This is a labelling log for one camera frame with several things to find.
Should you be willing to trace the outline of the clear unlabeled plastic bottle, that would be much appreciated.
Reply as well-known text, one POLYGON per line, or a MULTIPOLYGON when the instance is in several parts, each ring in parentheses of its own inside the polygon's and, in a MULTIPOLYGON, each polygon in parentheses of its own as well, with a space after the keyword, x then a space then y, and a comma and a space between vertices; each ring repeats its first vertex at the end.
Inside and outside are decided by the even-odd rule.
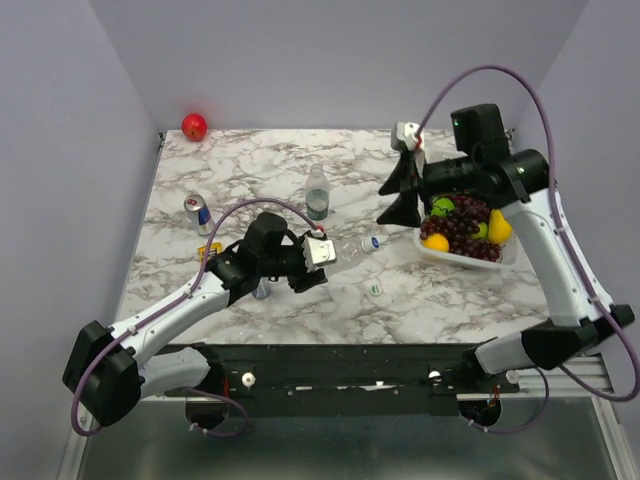
POLYGON ((360 247, 360 242, 364 237, 354 237, 351 239, 340 240, 334 243, 337 254, 337 261, 327 267, 330 274, 337 274, 343 271, 351 270, 359 266, 372 254, 365 254, 360 247))

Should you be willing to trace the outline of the blue white bottle cap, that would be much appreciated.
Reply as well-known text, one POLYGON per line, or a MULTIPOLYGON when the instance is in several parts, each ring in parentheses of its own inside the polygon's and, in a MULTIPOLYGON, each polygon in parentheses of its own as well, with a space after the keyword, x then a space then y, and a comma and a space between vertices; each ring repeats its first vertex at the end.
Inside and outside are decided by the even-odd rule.
POLYGON ((372 254, 380 248, 380 242, 374 236, 364 237, 360 242, 360 247, 365 254, 372 254))

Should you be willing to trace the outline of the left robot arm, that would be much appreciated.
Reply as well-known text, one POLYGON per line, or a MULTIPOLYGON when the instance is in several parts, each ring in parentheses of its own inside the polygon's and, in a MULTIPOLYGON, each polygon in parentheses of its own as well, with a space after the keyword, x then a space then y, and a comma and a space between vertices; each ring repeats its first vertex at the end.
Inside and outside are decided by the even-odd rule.
POLYGON ((124 418, 143 398, 178 389, 223 395, 228 380, 219 354, 204 344, 165 347, 204 318, 252 293, 264 278, 286 278, 303 293, 325 283, 336 252, 321 229, 297 236, 280 216, 263 212, 243 239, 211 257, 203 271, 144 312, 111 326, 85 325, 63 373, 72 407, 101 427, 124 418))

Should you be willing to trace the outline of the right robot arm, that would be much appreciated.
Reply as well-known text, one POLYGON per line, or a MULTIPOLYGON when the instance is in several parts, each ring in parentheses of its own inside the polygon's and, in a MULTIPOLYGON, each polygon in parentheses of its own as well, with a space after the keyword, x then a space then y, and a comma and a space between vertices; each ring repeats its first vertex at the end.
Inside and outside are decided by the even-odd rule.
POLYGON ((436 163, 427 160, 417 124, 394 126, 391 147, 400 159, 379 193, 396 199, 377 222, 418 227, 433 197, 466 190, 499 210, 515 231, 541 283, 549 318, 467 352, 460 379, 467 389, 480 392, 507 370, 556 368, 612 336, 616 327, 630 325, 635 316, 601 287, 587 291, 562 241, 570 230, 554 223, 549 165, 536 150, 510 151, 498 107, 457 110, 451 120, 462 155, 436 163))

